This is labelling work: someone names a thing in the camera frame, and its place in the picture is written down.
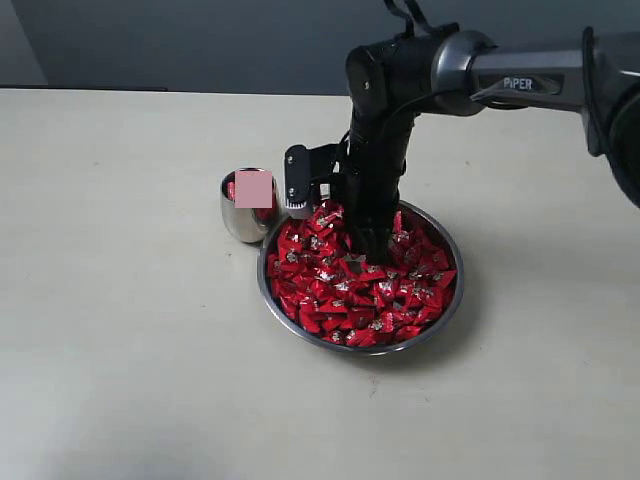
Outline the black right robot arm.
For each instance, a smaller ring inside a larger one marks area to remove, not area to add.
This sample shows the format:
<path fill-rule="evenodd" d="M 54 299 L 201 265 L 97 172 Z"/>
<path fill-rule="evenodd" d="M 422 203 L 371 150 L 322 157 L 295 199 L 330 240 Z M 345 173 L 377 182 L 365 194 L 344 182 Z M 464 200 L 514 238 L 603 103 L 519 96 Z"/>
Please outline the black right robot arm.
<path fill-rule="evenodd" d="M 388 40 L 346 60 L 352 101 L 347 221 L 372 262 L 387 254 L 398 183 L 416 118 L 473 116 L 486 108 L 580 115 L 588 152 L 605 156 L 619 188 L 639 199 L 639 36 L 500 47 L 476 31 Z"/>

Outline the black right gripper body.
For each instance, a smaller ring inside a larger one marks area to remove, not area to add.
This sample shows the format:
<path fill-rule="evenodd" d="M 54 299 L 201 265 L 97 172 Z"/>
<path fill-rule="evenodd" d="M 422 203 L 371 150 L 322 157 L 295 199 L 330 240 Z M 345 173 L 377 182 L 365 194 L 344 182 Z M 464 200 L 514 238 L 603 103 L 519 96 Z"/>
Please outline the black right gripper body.
<path fill-rule="evenodd" d="M 413 112 L 376 118 L 351 115 L 346 144 L 338 148 L 331 194 L 344 207 L 353 237 L 376 238 L 390 232 L 414 124 Z"/>

